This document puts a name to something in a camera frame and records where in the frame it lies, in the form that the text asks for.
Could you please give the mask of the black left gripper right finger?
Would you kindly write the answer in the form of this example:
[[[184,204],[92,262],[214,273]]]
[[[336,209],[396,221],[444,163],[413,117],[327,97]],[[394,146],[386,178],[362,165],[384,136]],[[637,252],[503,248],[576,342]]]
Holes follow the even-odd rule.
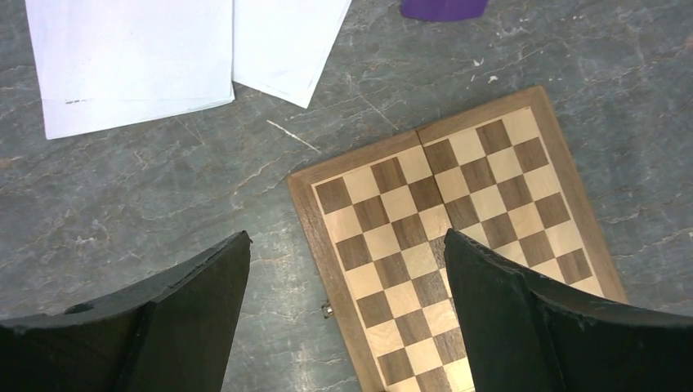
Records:
[[[455,230],[444,256],[476,390],[691,390],[691,317],[580,291]]]

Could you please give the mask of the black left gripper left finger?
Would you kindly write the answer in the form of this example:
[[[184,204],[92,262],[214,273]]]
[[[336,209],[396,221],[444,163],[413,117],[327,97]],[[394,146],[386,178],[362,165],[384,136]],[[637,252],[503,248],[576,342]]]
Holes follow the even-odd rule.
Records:
[[[4,391],[218,391],[247,287],[244,231],[116,292],[1,322]]]

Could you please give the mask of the white paper sheets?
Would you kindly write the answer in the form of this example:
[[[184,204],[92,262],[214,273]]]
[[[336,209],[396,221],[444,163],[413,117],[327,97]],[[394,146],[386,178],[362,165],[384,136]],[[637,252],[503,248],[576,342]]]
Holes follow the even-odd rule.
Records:
[[[350,5],[234,1],[233,81],[307,108]]]

